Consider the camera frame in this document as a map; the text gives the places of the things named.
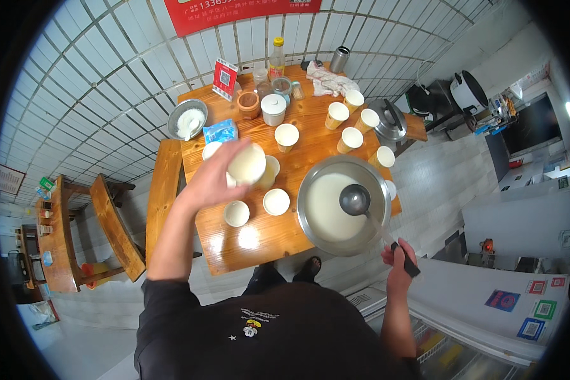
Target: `cloth rag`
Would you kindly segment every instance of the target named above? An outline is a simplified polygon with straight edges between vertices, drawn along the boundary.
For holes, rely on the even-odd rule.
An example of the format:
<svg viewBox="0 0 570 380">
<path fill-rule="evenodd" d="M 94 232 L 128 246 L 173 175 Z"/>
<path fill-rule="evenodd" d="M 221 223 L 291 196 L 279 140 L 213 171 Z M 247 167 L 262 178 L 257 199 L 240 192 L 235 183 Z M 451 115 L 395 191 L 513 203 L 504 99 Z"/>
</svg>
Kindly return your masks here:
<svg viewBox="0 0 570 380">
<path fill-rule="evenodd" d="M 306 79 L 312 80 L 315 87 L 312 96 L 332 95 L 337 97 L 345 95 L 351 89 L 359 91 L 359 86 L 354 80 L 327 71 L 325 67 L 319 67 L 315 61 L 308 64 Z"/>
</svg>

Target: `blue sticker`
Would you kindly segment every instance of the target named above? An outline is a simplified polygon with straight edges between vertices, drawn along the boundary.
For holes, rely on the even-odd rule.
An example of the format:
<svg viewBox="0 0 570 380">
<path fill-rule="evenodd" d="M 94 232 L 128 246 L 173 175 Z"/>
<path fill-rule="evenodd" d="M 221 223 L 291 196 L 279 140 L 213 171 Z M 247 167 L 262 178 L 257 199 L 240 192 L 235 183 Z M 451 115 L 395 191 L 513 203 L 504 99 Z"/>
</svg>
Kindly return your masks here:
<svg viewBox="0 0 570 380">
<path fill-rule="evenodd" d="M 490 298 L 487 299 L 484 305 L 491 308 L 496 308 L 499 310 L 508 311 L 509 313 L 515 307 L 517 300 L 519 299 L 519 293 L 510 293 L 502 290 L 494 290 Z"/>
<path fill-rule="evenodd" d="M 539 340 L 540 333 L 545 329 L 545 321 L 534 318 L 526 318 L 522 328 L 517 333 L 518 338 Z"/>
</svg>

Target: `hand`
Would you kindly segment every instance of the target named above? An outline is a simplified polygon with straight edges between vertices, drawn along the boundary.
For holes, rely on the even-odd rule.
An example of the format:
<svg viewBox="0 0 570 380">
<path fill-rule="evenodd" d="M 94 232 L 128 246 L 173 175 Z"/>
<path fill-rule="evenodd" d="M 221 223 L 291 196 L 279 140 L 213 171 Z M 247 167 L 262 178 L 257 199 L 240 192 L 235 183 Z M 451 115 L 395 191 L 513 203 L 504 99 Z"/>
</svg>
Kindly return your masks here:
<svg viewBox="0 0 570 380">
<path fill-rule="evenodd" d="M 229 188 L 226 184 L 226 171 L 235 156 L 249 144 L 249 139 L 224 143 L 211 158 L 200 165 L 190 183 L 180 193 L 182 198 L 193 202 L 197 211 L 241 198 L 249 191 L 250 186 Z"/>
<path fill-rule="evenodd" d="M 392 265 L 393 269 L 388 274 L 387 278 L 387 294 L 391 298 L 406 298 L 407 290 L 411 285 L 411 277 L 403 268 L 403 263 L 405 261 L 405 255 L 407 254 L 411 261 L 416 263 L 416 253 L 414 249 L 405 240 L 398 240 L 399 247 L 395 248 L 395 252 L 391 250 L 390 246 L 384 247 L 382 252 L 382 261 L 387 265 Z"/>
</svg>

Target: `kettle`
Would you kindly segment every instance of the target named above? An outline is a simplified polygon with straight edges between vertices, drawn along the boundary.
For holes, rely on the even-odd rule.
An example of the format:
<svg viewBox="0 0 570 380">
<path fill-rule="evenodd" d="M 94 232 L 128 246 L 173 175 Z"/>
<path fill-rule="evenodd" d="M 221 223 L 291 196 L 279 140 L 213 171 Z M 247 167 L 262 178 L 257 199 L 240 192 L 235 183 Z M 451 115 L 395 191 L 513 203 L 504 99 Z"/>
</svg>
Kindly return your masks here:
<svg viewBox="0 0 570 380">
<path fill-rule="evenodd" d="M 368 104 L 380 117 L 380 123 L 374 128 L 376 134 L 392 142 L 401 141 L 407 132 L 407 122 L 401 110 L 386 99 L 377 99 Z"/>
</svg>

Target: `black handle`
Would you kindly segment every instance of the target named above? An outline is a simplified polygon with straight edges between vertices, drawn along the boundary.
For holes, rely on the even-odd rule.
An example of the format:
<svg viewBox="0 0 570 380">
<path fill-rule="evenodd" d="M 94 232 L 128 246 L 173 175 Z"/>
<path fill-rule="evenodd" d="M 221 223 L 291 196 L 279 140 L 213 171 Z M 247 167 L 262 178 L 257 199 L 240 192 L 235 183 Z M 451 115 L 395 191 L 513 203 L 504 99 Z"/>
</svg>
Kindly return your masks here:
<svg viewBox="0 0 570 380">
<path fill-rule="evenodd" d="M 395 248 L 397 247 L 399 247 L 397 242 L 391 244 L 391 251 L 393 251 L 393 255 L 395 254 Z M 407 252 L 405 252 L 405 249 L 403 249 L 403 254 L 405 255 L 405 261 L 403 262 L 403 269 L 406 271 L 408 275 L 410 275 L 411 278 L 418 276 L 420 274 L 420 270 L 418 269 L 416 264 L 414 264 L 414 262 L 411 261 L 410 257 L 407 255 Z"/>
</svg>

